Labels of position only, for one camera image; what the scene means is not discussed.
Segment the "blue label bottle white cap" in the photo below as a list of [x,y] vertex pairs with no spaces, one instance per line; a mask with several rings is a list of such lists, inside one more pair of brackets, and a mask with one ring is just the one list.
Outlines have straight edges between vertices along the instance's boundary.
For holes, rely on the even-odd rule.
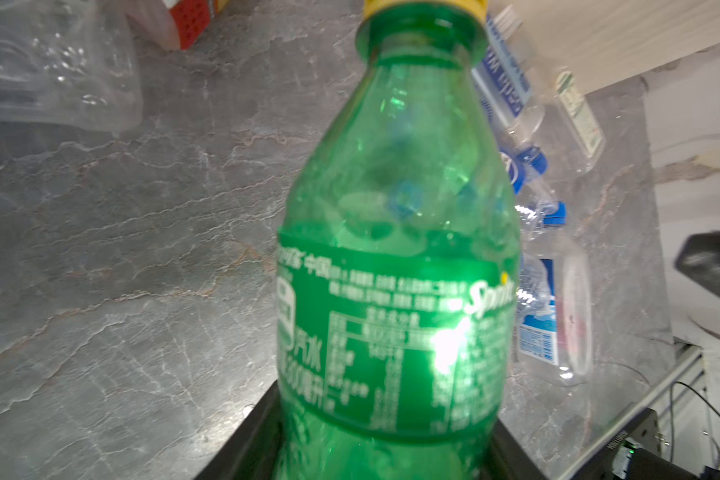
[[116,1],[0,1],[0,121],[121,132],[142,121],[133,37]]

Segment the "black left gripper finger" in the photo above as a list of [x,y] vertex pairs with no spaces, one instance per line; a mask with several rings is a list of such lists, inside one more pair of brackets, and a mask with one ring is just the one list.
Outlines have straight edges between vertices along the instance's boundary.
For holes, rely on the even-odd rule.
[[[271,479],[283,443],[278,383],[273,382],[234,434],[197,475],[199,479]],[[497,422],[479,470],[481,479],[543,479],[502,422]]]

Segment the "clear bottle blue cap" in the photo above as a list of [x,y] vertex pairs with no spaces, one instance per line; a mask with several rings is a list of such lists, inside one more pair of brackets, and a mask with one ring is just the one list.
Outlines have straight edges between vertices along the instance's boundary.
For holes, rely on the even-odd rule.
[[524,247],[515,330],[522,369],[566,387],[586,382],[593,365],[588,256],[567,221],[560,202]]

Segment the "green Sprite bottle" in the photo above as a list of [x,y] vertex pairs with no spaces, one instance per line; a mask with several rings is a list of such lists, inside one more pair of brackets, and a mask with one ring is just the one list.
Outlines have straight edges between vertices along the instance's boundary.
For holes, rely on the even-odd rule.
[[277,479],[475,479],[503,397],[515,196],[471,78],[484,1],[368,1],[365,72],[278,232]]

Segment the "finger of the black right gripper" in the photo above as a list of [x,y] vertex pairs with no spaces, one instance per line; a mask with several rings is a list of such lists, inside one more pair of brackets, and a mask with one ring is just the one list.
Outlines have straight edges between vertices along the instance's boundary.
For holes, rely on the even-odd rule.
[[688,237],[674,267],[720,299],[720,231]]

